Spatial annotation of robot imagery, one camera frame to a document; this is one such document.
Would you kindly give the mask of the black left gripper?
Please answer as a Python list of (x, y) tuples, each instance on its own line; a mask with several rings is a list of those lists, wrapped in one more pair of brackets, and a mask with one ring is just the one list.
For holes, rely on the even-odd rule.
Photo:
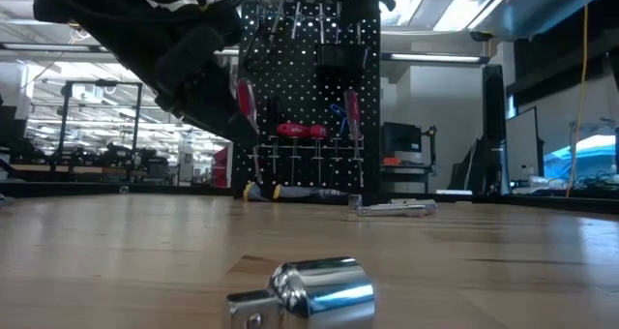
[(172, 12), (134, 3), (82, 7), (73, 18), (156, 92), (156, 104), (185, 123), (244, 147), (258, 135), (230, 88), (216, 54), (241, 38), (241, 19), (229, 1), (206, 10)]

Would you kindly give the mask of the red clear handle screwdriver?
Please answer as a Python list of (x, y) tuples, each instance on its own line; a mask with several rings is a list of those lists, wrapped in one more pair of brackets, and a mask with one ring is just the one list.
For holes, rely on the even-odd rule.
[(359, 186), (364, 187), (364, 172), (363, 172), (363, 158), (361, 156), (360, 141), (362, 135), (360, 132), (360, 112), (358, 105), (358, 93), (349, 88), (344, 92), (344, 101), (346, 109), (346, 118), (349, 127), (349, 137), (354, 142), (354, 158), (357, 163), (359, 171)]
[[(236, 95), (239, 107), (245, 117), (251, 124), (252, 130), (256, 136), (259, 136), (259, 128), (257, 126), (257, 110), (255, 96), (252, 90), (252, 83), (247, 78), (240, 78), (237, 82)], [(262, 173), (259, 165), (258, 146), (252, 147), (250, 158), (253, 160), (255, 178), (259, 184), (263, 183)]]

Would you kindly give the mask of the grey handle screwdriver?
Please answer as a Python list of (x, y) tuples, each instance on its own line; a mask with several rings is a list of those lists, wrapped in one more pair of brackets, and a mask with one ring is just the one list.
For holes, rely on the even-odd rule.
[(318, 22), (319, 22), (319, 43), (321, 45), (324, 44), (325, 36), (324, 36), (324, 21), (325, 21), (325, 13), (324, 13), (324, 4), (326, 0), (315, 0), (318, 5)]
[(300, 19), (301, 19), (302, 5), (304, 2), (305, 0), (295, 0), (295, 13), (293, 17), (292, 30), (291, 30), (292, 40), (295, 40), (296, 38), (297, 28), (300, 24)]

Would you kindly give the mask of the black ribbed handle screwdriver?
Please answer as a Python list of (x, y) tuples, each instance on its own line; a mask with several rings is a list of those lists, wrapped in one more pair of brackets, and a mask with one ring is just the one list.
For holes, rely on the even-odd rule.
[(268, 136), (271, 142), (271, 163), (273, 175), (277, 173), (277, 159), (279, 158), (279, 136), (277, 128), (280, 123), (280, 99), (277, 96), (271, 96), (267, 105), (267, 124), (268, 124)]

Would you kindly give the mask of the red T-handle tool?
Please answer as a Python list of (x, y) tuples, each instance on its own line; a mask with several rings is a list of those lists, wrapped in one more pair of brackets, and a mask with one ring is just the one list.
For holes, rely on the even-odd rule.
[(277, 126), (277, 135), (280, 137), (287, 137), (292, 140), (292, 152), (289, 157), (291, 161), (291, 182), (295, 183), (294, 175), (296, 173), (295, 170), (295, 161), (300, 159), (298, 154), (299, 143), (298, 141), (302, 138), (311, 138), (314, 141), (314, 156), (313, 160), (316, 160), (318, 163), (318, 182), (322, 182), (322, 153), (321, 153), (321, 141), (327, 137), (328, 132), (324, 126), (321, 125), (312, 125), (312, 126), (304, 126), (298, 123), (283, 123)]

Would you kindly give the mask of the silver ratchet wrench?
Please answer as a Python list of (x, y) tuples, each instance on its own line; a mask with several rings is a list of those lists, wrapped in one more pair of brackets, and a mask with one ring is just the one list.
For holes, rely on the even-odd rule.
[(422, 217), (427, 213), (427, 207), (419, 204), (380, 204), (356, 210), (360, 217)]

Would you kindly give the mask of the small chrome socket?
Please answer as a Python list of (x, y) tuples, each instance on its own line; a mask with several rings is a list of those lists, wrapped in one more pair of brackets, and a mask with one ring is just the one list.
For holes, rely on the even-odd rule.
[(350, 256), (286, 262), (264, 287), (225, 297), (221, 329), (372, 329), (372, 281)]

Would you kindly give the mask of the black plastic bin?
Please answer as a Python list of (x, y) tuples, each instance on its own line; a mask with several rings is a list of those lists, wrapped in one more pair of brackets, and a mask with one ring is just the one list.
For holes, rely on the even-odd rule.
[(357, 78), (364, 73), (367, 59), (364, 45), (321, 44), (316, 49), (317, 68), (326, 74)]

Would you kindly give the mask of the red cabinet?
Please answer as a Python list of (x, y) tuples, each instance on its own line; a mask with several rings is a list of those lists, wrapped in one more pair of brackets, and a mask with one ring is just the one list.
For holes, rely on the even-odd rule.
[(211, 164), (212, 182), (215, 187), (229, 188), (232, 164), (232, 149), (230, 146), (222, 148), (213, 155)]

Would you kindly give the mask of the black metal pegboard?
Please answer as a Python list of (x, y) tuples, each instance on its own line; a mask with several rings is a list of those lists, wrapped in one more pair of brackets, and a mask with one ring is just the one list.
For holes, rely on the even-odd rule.
[[(284, 3), (283, 13), (295, 13), (295, 2)], [(336, 14), (336, 5), (324, 4), (325, 14)], [(304, 2), (301, 14), (318, 14), (318, 5)], [(358, 93), (360, 132), (365, 141), (363, 158), (364, 187), (359, 186), (359, 171), (350, 161), (322, 162), (322, 182), (318, 182), (318, 163), (310, 159), (309, 151), (302, 151), (302, 159), (295, 161), (295, 183), (291, 182), (289, 151), (280, 152), (277, 173), (273, 175), (272, 163), (264, 156), (258, 158), (262, 184), (316, 187), (334, 189), (351, 194), (371, 194), (380, 186), (380, 17), (375, 14), (360, 20), (362, 44), (368, 48), (364, 73), (357, 78), (322, 73), (317, 68), (316, 49), (319, 43), (319, 22), (299, 24), (295, 40), (291, 39), (292, 23), (280, 23), (270, 54), (261, 68), (247, 78), (252, 83), (259, 128), (258, 143), (268, 136), (267, 105), (271, 96), (280, 99), (280, 124), (298, 123), (304, 126), (321, 125), (327, 137), (335, 137), (338, 118), (330, 105), (345, 109), (344, 92), (352, 88)], [(324, 44), (335, 43), (335, 27), (324, 22)], [(338, 45), (356, 45), (356, 23), (339, 27)], [(236, 145), (233, 151), (231, 187), (234, 196), (242, 197), (243, 190), (255, 178), (253, 160), (249, 157), (252, 147)]]

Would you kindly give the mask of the long ceiling light strip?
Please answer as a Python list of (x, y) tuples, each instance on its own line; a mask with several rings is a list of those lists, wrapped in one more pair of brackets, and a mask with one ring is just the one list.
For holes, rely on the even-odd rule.
[(485, 57), (461, 55), (426, 55), (410, 53), (385, 53), (385, 60), (391, 61), (419, 61), (419, 62), (447, 62), (447, 63), (480, 63)]
[(12, 51), (46, 51), (46, 52), (94, 52), (108, 53), (109, 50), (101, 45), (53, 45), (53, 44), (25, 44), (0, 43), (0, 49)]

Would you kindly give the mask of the grey black work glove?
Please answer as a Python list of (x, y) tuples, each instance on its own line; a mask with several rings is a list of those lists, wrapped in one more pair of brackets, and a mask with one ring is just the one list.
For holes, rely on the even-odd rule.
[(262, 201), (268, 202), (273, 200), (275, 187), (272, 184), (258, 184), (250, 182), (243, 190), (244, 201)]
[(348, 195), (348, 193), (334, 189), (277, 185), (274, 188), (273, 199), (306, 197), (331, 198), (345, 195)]

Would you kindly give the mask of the black computer monitor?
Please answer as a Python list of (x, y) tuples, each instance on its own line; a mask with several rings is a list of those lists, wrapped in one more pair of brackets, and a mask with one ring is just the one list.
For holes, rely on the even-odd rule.
[(422, 129), (415, 125), (385, 122), (381, 126), (381, 151), (422, 153)]

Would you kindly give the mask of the tall black column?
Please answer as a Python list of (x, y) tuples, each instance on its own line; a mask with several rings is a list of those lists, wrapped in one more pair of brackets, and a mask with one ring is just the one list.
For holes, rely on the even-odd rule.
[(505, 86), (500, 65), (483, 67), (484, 194), (507, 188)]

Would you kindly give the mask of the black metal gantry frame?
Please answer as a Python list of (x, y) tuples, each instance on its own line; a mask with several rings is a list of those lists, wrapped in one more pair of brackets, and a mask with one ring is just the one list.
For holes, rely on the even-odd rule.
[(64, 102), (62, 105), (62, 115), (61, 115), (61, 128), (59, 134), (59, 144), (57, 147), (57, 151), (55, 153), (55, 157), (60, 158), (61, 153), (64, 151), (64, 143), (67, 132), (67, 122), (69, 115), (69, 107), (70, 99), (74, 94), (74, 86), (75, 85), (91, 85), (95, 90), (105, 89), (107, 87), (118, 87), (118, 86), (132, 86), (137, 89), (136, 93), (136, 102), (132, 107), (133, 111), (133, 123), (118, 123), (112, 121), (73, 121), (71, 123), (72, 126), (76, 126), (79, 128), (84, 127), (95, 127), (95, 126), (108, 126), (111, 130), (116, 130), (119, 134), (123, 131), (128, 131), (129, 126), (133, 126), (133, 142), (132, 142), (132, 156), (131, 156), (131, 164), (125, 167), (126, 170), (126, 180), (132, 181), (133, 179), (133, 170), (135, 167), (135, 159), (136, 159), (136, 150), (137, 150), (137, 137), (138, 137), (138, 128), (139, 121), (141, 115), (141, 104), (143, 99), (144, 92), (144, 84), (142, 82), (124, 82), (124, 81), (116, 81), (116, 80), (105, 80), (105, 79), (97, 79), (97, 80), (67, 80), (64, 87), (61, 89), (62, 96), (64, 98)]

